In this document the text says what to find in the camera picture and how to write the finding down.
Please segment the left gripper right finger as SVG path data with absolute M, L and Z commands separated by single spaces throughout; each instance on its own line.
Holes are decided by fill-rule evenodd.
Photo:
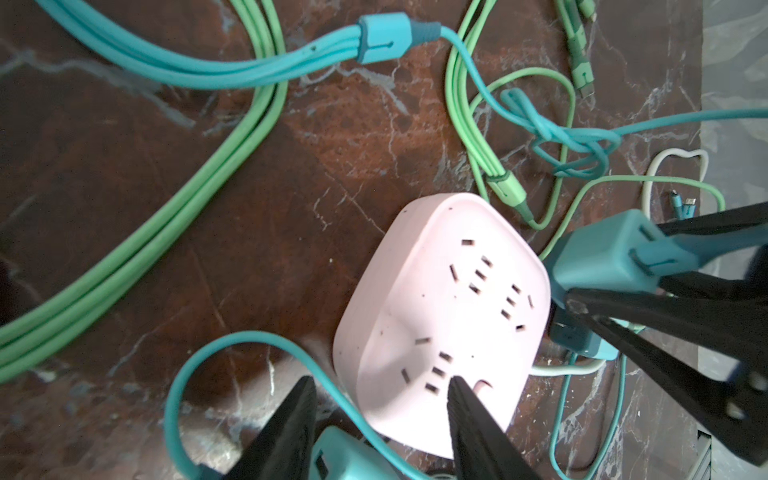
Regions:
M 539 479 L 462 377 L 450 379 L 447 399 L 458 479 Z

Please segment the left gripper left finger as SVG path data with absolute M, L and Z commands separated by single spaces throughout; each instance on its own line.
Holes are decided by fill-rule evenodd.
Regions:
M 223 479 L 308 479 L 317 393 L 301 377 Z

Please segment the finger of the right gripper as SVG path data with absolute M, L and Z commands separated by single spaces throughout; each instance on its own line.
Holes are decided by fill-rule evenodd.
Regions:
M 740 250 L 767 244 L 767 203 L 762 202 L 688 220 L 658 224 L 656 275 L 691 272 Z
M 734 455 L 767 461 L 767 308 L 647 293 L 573 289 L 567 311 L 631 359 Z M 619 325 L 644 325 L 736 360 L 718 381 Z

